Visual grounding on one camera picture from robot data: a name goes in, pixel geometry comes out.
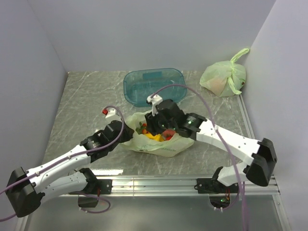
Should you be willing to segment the green plastic bag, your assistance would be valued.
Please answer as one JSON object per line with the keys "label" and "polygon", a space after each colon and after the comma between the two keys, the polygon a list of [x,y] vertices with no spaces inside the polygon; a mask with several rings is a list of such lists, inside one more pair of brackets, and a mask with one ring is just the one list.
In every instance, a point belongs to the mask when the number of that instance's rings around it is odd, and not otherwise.
{"label": "green plastic bag", "polygon": [[200,85],[218,97],[242,94],[241,88],[246,82],[246,69],[237,61],[249,52],[249,48],[242,49],[231,60],[208,66],[200,78]]}
{"label": "green plastic bag", "polygon": [[123,149],[164,157],[174,157],[194,144],[194,140],[181,137],[177,133],[170,140],[164,140],[163,142],[151,140],[144,134],[138,134],[135,129],[139,126],[140,122],[146,123],[145,114],[138,112],[127,118],[126,124],[134,130],[134,133],[131,140],[121,144]]}

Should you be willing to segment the red peach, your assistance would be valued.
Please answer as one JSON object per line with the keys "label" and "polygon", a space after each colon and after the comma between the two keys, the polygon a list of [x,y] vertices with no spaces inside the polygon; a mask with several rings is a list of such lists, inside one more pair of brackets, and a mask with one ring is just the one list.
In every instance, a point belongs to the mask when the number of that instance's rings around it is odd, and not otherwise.
{"label": "red peach", "polygon": [[162,133],[162,136],[164,137],[164,140],[168,141],[170,140],[174,135],[176,134],[176,131],[173,129],[167,129]]}

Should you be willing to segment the yellow banana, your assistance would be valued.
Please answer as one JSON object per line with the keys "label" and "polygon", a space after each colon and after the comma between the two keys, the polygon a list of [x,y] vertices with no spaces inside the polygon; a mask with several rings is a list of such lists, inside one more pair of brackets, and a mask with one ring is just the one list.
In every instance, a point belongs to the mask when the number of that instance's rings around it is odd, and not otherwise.
{"label": "yellow banana", "polygon": [[152,135],[151,133],[146,133],[145,136],[154,141],[158,141],[158,142],[164,141],[164,137],[161,134]]}

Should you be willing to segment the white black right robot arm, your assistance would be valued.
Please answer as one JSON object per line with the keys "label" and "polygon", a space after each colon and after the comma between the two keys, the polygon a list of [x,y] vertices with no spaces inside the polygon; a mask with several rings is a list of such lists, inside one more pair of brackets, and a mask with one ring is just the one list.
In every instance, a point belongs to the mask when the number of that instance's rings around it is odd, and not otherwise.
{"label": "white black right robot arm", "polygon": [[162,134],[173,130],[176,134],[194,141],[211,144],[224,151],[230,151],[241,162],[234,167],[219,167],[206,185],[207,193],[220,193],[228,187],[243,181],[266,187],[277,163],[277,155],[271,140],[255,140],[238,135],[196,113],[184,113],[178,105],[160,96],[149,96],[147,103],[151,112],[145,115],[147,130]]}

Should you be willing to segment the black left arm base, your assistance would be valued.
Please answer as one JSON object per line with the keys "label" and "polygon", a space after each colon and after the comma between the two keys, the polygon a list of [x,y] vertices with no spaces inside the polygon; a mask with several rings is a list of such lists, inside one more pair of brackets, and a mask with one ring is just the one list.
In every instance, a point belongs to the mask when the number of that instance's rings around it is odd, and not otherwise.
{"label": "black left arm base", "polygon": [[[112,191],[112,180],[111,179],[100,179],[96,185],[91,188],[90,191],[84,192],[94,196],[110,195]],[[81,208],[95,208],[99,204],[99,200],[91,197],[78,196],[77,204]]]}

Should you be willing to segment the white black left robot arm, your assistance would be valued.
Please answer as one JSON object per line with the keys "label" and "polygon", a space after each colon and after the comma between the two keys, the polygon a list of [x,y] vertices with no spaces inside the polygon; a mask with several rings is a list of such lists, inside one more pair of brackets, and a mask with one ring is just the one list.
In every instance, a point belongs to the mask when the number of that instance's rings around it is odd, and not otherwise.
{"label": "white black left robot arm", "polygon": [[125,123],[114,120],[62,156],[29,170],[15,169],[4,190],[15,216],[25,217],[44,202],[63,194],[97,194],[99,182],[86,165],[131,140],[133,133]]}

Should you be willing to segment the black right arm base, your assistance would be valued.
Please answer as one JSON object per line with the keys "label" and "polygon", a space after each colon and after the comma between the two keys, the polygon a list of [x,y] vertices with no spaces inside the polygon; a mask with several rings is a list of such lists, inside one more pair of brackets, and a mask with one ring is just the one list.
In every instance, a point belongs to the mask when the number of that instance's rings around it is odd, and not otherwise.
{"label": "black right arm base", "polygon": [[215,210],[224,211],[239,199],[237,183],[225,186],[210,178],[197,178],[194,189],[197,190],[198,194],[208,194],[210,204]]}

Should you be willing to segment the tied green plastic bag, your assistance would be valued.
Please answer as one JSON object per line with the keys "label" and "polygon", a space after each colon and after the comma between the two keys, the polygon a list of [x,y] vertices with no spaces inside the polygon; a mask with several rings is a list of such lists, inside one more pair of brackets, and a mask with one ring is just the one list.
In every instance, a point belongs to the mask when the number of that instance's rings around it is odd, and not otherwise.
{"label": "tied green plastic bag", "polygon": [[242,94],[241,88],[246,82],[246,69],[237,61],[249,52],[249,48],[242,49],[231,60],[208,66],[200,78],[200,85],[218,97]]}

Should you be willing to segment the teal transparent plastic basin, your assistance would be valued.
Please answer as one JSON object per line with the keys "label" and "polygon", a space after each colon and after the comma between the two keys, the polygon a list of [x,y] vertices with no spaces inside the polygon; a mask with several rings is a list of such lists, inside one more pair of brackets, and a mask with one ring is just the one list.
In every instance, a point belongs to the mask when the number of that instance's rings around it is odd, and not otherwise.
{"label": "teal transparent plastic basin", "polygon": [[179,87],[185,85],[181,71],[175,68],[158,68],[132,71],[125,75],[123,93],[125,99],[135,107],[149,107],[147,97],[167,85],[174,85],[159,92],[163,99],[172,99],[178,103],[187,94],[187,89]]}

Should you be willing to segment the aluminium mounting rail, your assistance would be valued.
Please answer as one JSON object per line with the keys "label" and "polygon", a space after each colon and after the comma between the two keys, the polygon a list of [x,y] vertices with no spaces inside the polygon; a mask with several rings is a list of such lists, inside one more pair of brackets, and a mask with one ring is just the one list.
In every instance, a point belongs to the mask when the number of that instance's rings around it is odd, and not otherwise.
{"label": "aluminium mounting rail", "polygon": [[[210,175],[159,175],[159,176],[97,176],[100,181],[111,181],[110,194],[105,196],[224,196],[225,192],[213,194],[199,190],[198,178],[210,178]],[[278,184],[274,176],[271,177],[267,187],[257,186],[245,182],[245,195],[280,195]]]}

